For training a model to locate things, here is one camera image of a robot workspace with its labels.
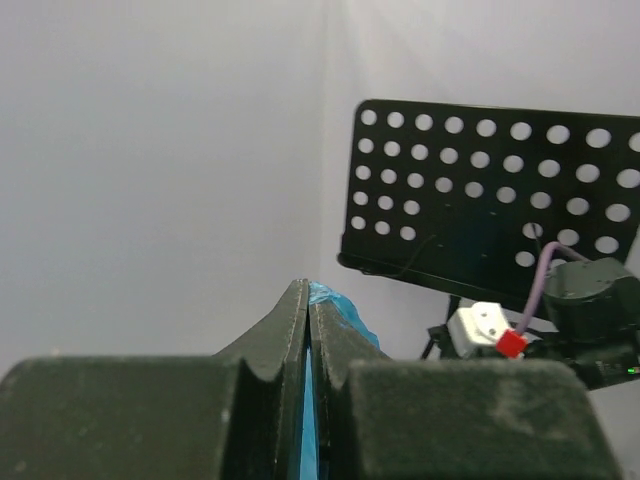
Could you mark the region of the blue plastic trash bag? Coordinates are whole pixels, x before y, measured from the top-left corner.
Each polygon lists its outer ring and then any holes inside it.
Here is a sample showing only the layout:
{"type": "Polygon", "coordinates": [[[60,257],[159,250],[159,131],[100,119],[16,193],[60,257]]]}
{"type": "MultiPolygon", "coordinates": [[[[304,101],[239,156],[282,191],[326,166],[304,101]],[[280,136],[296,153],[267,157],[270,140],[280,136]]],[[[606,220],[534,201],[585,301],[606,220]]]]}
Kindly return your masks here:
{"type": "Polygon", "coordinates": [[[305,363],[301,457],[298,478],[328,477],[330,430],[329,393],[344,383],[351,361],[380,351],[377,336],[368,330],[355,305],[346,296],[313,282],[309,313],[325,313],[328,322],[313,316],[305,363]]]}

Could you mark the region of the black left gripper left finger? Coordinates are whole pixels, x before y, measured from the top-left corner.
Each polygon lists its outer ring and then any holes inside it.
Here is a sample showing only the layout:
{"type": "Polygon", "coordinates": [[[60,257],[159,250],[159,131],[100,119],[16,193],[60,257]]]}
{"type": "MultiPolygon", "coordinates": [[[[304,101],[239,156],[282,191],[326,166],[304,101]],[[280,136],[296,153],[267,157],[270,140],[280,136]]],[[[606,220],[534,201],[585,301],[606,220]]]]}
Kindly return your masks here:
{"type": "Polygon", "coordinates": [[[204,356],[51,356],[1,382],[5,479],[295,479],[309,284],[204,356]]]}

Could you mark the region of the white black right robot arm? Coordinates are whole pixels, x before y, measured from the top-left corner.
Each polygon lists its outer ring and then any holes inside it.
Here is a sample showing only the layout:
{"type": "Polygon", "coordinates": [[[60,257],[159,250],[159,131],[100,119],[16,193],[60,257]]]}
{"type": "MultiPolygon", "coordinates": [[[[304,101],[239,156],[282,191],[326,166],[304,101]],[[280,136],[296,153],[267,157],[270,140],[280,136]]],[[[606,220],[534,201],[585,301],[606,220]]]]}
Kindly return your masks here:
{"type": "Polygon", "coordinates": [[[554,332],[540,333],[527,359],[570,367],[590,390],[639,378],[639,278],[614,258],[560,264],[543,303],[554,332]]]}

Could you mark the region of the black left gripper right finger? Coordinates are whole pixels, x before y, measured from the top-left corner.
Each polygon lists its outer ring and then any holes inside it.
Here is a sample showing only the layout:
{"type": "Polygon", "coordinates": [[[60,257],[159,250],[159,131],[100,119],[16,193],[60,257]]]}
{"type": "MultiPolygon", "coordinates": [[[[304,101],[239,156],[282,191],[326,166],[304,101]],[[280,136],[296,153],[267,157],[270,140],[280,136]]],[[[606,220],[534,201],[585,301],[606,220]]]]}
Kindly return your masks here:
{"type": "Polygon", "coordinates": [[[309,308],[323,479],[619,479],[582,383],[542,360],[397,361],[309,308]]]}

